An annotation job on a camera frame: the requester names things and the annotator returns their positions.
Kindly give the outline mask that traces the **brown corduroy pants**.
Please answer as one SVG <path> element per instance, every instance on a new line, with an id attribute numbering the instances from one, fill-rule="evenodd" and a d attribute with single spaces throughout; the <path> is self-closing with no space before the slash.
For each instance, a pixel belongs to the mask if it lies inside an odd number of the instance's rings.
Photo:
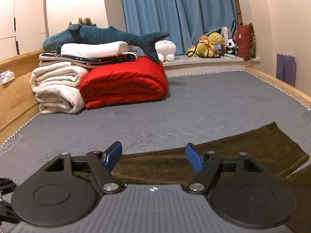
<path id="1" fill-rule="evenodd" d="M 74 176 L 95 184 L 104 164 L 124 193 L 106 198 L 93 232 L 309 232 L 294 171 L 308 160 L 271 123 L 184 148 L 123 155 L 120 143 L 75 156 Z"/>

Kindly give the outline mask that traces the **white folded blanket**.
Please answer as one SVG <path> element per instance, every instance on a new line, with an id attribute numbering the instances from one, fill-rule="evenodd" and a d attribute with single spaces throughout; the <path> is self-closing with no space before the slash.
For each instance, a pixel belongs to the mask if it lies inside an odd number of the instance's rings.
<path id="1" fill-rule="evenodd" d="M 34 69 L 30 87 L 41 114 L 76 114 L 85 108 L 79 86 L 89 70 L 71 62 L 57 62 Z"/>

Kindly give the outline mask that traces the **red folded comforter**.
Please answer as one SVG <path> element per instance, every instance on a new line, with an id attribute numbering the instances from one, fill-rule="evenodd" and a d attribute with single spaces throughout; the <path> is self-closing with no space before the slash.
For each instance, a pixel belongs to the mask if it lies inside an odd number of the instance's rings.
<path id="1" fill-rule="evenodd" d="M 167 95 L 168 89 L 162 63 L 157 64 L 147 56 L 95 68 L 79 86 L 88 110 L 158 100 Z"/>

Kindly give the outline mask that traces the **tissue box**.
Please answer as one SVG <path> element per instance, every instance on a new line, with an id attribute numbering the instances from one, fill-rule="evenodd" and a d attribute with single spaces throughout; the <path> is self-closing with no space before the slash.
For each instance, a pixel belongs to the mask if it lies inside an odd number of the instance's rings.
<path id="1" fill-rule="evenodd" d="M 1 73 L 0 77 L 0 85 L 4 85 L 8 82 L 11 82 L 15 79 L 14 72 L 11 70 L 7 70 Z"/>

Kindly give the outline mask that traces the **navy patterned folded sheet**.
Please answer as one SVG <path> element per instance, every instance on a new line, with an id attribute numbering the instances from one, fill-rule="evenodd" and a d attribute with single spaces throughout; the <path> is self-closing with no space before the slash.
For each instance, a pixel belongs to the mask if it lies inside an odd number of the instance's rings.
<path id="1" fill-rule="evenodd" d="M 54 53 L 41 53 L 38 57 L 39 66 L 54 64 L 57 62 L 71 62 L 74 65 L 82 66 L 85 68 L 96 68 L 103 65 L 111 65 L 126 62 L 135 62 L 140 58 L 139 53 L 125 52 L 123 54 L 111 57 L 102 58 L 87 58 L 67 54 L 54 54 Z"/>

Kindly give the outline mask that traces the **panda plush toy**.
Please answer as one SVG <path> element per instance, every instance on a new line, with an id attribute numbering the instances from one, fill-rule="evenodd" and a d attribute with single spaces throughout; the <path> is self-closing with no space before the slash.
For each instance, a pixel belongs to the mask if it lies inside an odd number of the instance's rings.
<path id="1" fill-rule="evenodd" d="M 236 40 L 233 38 L 228 39 L 226 42 L 226 53 L 237 56 L 238 49 L 239 47 L 237 46 Z"/>

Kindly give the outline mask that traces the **yellow plush toy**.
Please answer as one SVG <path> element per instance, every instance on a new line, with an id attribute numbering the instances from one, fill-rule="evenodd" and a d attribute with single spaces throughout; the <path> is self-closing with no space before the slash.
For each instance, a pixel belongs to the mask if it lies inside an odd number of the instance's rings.
<path id="1" fill-rule="evenodd" d="M 225 40 L 221 34 L 214 32 L 209 36 L 201 35 L 197 45 L 187 49 L 187 56 L 201 58 L 216 58 L 225 53 Z"/>

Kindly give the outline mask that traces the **white folded pillow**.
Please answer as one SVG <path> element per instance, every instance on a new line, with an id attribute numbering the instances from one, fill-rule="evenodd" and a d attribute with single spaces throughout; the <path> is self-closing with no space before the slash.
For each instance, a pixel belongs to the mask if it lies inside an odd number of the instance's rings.
<path id="1" fill-rule="evenodd" d="M 73 55 L 86 58 L 104 58 L 121 55 L 129 51 L 137 51 L 138 47 L 129 45 L 124 41 L 117 41 L 107 44 L 76 44 L 68 43 L 60 47 L 58 54 Z"/>

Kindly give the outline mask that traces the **dark red pillow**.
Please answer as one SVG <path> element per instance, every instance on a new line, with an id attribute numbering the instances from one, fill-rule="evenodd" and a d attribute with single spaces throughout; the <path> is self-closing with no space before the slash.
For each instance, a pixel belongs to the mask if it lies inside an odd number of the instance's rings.
<path id="1" fill-rule="evenodd" d="M 255 53 L 255 32 L 252 23 L 239 25 L 235 34 L 236 44 L 238 46 L 237 55 L 244 59 L 250 60 Z"/>

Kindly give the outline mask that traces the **white round plush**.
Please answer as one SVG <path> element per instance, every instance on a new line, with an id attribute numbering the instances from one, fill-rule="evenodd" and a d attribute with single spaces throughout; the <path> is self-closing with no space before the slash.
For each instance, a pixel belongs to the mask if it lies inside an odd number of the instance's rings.
<path id="1" fill-rule="evenodd" d="M 174 62 L 176 45 L 172 41 L 163 40 L 155 44 L 156 53 L 161 62 Z"/>

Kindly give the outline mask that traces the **blue shark plush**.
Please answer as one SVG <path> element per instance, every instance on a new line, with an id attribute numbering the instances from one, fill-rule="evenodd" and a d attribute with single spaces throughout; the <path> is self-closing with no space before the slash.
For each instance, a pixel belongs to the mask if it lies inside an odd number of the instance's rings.
<path id="1" fill-rule="evenodd" d="M 145 55 L 158 64 L 160 60 L 155 44 L 169 35 L 168 32 L 152 32 L 144 35 L 136 35 L 123 32 L 112 26 L 98 28 L 95 26 L 71 24 L 66 30 L 44 40 L 42 47 L 45 51 L 56 51 L 58 47 L 70 43 L 97 45 L 123 41 L 131 46 L 141 48 Z"/>

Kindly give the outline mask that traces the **blue curtain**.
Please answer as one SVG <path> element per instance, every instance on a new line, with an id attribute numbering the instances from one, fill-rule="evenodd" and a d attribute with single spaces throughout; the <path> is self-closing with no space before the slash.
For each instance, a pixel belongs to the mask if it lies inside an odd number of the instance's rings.
<path id="1" fill-rule="evenodd" d="M 122 0 L 127 31 L 136 35 L 164 31 L 184 55 L 199 37 L 219 32 L 232 33 L 238 26 L 236 0 Z"/>

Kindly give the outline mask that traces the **wooden bed frame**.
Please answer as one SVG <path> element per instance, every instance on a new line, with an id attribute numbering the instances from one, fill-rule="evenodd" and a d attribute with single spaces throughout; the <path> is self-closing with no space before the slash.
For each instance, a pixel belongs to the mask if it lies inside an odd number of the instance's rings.
<path id="1" fill-rule="evenodd" d="M 37 68 L 38 56 L 42 50 L 10 57 L 1 61 L 1 71 L 11 70 L 15 79 L 1 86 L 1 144 L 5 144 L 14 134 L 18 133 L 38 113 L 38 103 L 30 88 L 32 70 Z M 164 63 L 164 70 L 169 77 L 199 75 L 222 72 L 248 72 L 285 93 L 301 105 L 310 109 L 310 97 L 297 88 L 260 71 L 259 58 L 245 62 L 242 58 L 212 58 L 204 61 L 201 58 L 178 56 L 175 62 Z"/>

